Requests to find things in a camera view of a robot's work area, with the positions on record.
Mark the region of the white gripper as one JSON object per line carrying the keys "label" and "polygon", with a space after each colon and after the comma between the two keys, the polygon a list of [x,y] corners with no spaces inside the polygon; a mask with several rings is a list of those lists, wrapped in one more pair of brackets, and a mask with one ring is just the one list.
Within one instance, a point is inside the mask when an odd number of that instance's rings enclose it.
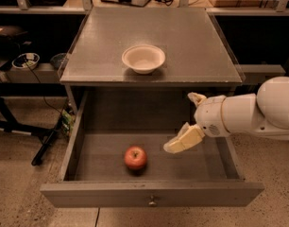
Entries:
{"label": "white gripper", "polygon": [[222,104],[226,99],[225,96],[205,97],[202,94],[191,92],[187,97],[196,106],[196,124],[185,123],[177,136],[163,145],[163,149],[168,153],[176,154],[194,147],[202,142],[205,134],[209,137],[230,135],[222,116]]}

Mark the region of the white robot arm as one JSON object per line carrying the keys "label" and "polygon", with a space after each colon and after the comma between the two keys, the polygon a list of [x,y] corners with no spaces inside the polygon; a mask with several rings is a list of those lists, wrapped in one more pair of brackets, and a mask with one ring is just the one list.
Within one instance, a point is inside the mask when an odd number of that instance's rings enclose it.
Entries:
{"label": "white robot arm", "polygon": [[206,97],[190,93],[188,97],[195,104],[195,124],[184,124],[163,145],[168,153],[192,148],[206,136],[235,133],[289,141],[289,77],[269,79],[255,94]]}

